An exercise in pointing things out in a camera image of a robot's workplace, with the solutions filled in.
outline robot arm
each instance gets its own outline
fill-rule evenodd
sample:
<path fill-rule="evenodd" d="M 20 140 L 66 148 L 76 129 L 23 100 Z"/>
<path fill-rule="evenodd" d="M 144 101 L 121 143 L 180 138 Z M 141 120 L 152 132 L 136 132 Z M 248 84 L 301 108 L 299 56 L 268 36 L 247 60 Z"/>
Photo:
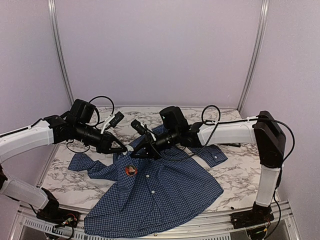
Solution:
<path fill-rule="evenodd" d="M 166 132 L 152 134 L 137 120 L 131 126 L 144 135 L 144 140 L 134 149 L 134 158 L 162 157 L 161 151 L 175 144 L 201 148 L 213 144 L 250 143 L 257 144 L 261 163 L 261 176 L 252 210 L 231 215 L 235 229 L 263 224 L 274 216 L 271 201 L 276 187 L 280 184 L 286 136 L 271 114 L 261 111 L 258 116 L 247 119 L 211 122 L 196 122 L 189 125 L 179 107 L 170 106 L 160 112 Z"/>
<path fill-rule="evenodd" d="M 71 110 L 63 116 L 49 116 L 38 120 L 33 125 L 0 135 L 0 194 L 38 208 L 37 217 L 46 221 L 66 220 L 70 214 L 77 216 L 77 212 L 59 208 L 57 199 L 48 190 L 34 187 L 10 175 L 2 169 L 1 164 L 31 149 L 74 139 L 83 142 L 86 146 L 95 147 L 98 153 L 111 154 L 127 151 L 127 148 L 110 132 L 87 125 L 94 111 L 96 107 L 93 104 L 77 99 Z M 123 118 L 123 114 L 118 112 L 111 116 L 107 123 L 115 127 Z M 113 142 L 116 142 L 119 147 L 113 147 Z"/>

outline white wall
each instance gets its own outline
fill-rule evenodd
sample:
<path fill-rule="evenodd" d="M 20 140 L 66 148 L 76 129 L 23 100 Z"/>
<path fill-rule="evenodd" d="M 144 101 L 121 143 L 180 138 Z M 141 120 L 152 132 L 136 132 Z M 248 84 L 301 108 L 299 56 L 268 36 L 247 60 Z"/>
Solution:
<path fill-rule="evenodd" d="M 57 0 L 76 98 L 236 108 L 261 0 Z M 109 104 L 97 100 L 98 105 Z"/>
<path fill-rule="evenodd" d="M 242 115 L 256 115 L 260 110 L 269 110 L 295 133 L 296 148 L 285 163 L 279 193 L 290 201 L 301 239 L 320 239 L 318 0 L 271 1 L 262 50 Z"/>
<path fill-rule="evenodd" d="M 46 0 L 0 1 L 0 133 L 69 109 Z M 35 184 L 52 146 L 14 157 L 2 166 Z M 0 239 L 6 240 L 19 203 L 0 196 Z"/>

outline round logo patch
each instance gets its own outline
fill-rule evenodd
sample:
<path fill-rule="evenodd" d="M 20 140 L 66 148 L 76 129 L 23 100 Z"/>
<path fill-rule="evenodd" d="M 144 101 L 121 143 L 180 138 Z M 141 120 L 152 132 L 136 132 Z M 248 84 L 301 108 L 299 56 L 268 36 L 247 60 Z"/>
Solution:
<path fill-rule="evenodd" d="M 127 165 L 125 166 L 125 173 L 132 177 L 138 173 L 138 169 L 133 165 Z"/>

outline blue plaid shirt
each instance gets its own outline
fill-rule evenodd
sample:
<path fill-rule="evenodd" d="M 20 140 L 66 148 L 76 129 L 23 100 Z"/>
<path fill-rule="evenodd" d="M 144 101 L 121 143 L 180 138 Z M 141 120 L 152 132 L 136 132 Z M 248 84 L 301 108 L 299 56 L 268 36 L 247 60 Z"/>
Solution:
<path fill-rule="evenodd" d="M 153 131 L 159 134 L 165 129 L 159 126 Z M 136 146 L 140 140 L 131 145 Z M 161 154 L 171 159 L 188 156 L 176 147 Z M 199 156 L 211 167 L 227 159 L 216 146 L 207 147 Z M 116 181 L 85 217 L 86 234 L 137 238 L 163 232 L 190 221 L 223 193 L 217 181 L 192 158 L 168 161 L 114 154 L 113 162 L 106 166 L 86 154 L 75 154 L 68 168 L 87 170 L 93 179 Z M 136 175 L 126 174 L 128 165 L 137 168 Z"/>

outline white marble surface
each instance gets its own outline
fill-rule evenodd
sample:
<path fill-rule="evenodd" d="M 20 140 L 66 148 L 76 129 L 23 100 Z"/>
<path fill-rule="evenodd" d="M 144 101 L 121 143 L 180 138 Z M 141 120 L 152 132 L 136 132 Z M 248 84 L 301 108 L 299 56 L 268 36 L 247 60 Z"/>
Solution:
<path fill-rule="evenodd" d="M 149 128 L 154 128 L 162 123 L 159 112 L 163 107 L 119 107 L 117 111 L 124 114 L 124 119 L 115 129 L 110 131 L 118 137 L 125 145 L 129 144 L 139 136 L 130 126 L 130 123 L 137 119 Z M 201 120 L 202 108 L 181 108 L 189 124 Z M 110 108 L 99 107 L 101 119 L 110 114 Z M 222 109 L 221 120 L 229 121 L 240 118 L 238 111 Z M 205 119 L 216 119 L 217 111 L 208 109 Z M 208 211 L 223 211 L 251 207 L 255 201 L 260 179 L 260 161 L 258 150 L 255 145 L 242 144 L 242 147 L 219 146 L 228 160 L 215 167 L 210 168 L 202 159 L 194 159 L 202 165 L 224 189 L 224 193 L 209 207 Z M 75 142 L 70 148 L 75 151 L 83 151 L 82 143 Z M 100 160 L 105 165 L 112 164 L 112 155 L 99 154 L 94 147 L 87 154 L 93 160 Z M 104 179 L 90 179 L 86 173 L 68 170 L 69 163 L 74 153 L 62 143 L 50 165 L 42 187 L 50 190 L 63 205 L 91 209 L 103 194 L 114 183 Z"/>

